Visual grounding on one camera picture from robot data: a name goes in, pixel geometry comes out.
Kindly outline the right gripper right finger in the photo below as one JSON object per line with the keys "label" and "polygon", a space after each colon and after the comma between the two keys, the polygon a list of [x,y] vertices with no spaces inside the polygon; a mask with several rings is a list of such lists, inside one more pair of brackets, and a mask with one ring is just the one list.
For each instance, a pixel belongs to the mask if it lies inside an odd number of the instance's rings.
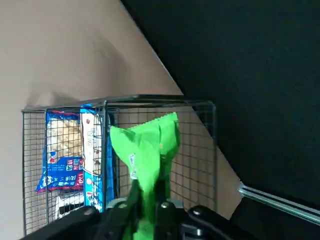
{"label": "right gripper right finger", "polygon": [[240,233],[224,217],[203,205],[185,210],[165,196],[166,184],[155,184],[155,240],[239,240]]}

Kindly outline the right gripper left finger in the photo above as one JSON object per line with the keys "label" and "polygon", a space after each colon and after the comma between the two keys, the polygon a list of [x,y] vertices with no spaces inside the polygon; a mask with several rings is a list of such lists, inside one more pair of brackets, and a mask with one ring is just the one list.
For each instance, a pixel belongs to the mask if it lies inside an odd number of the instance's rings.
{"label": "right gripper left finger", "polygon": [[121,240],[134,238],[142,217],[142,190],[133,180],[126,200],[119,198],[104,212],[84,206],[26,236],[23,240]]}

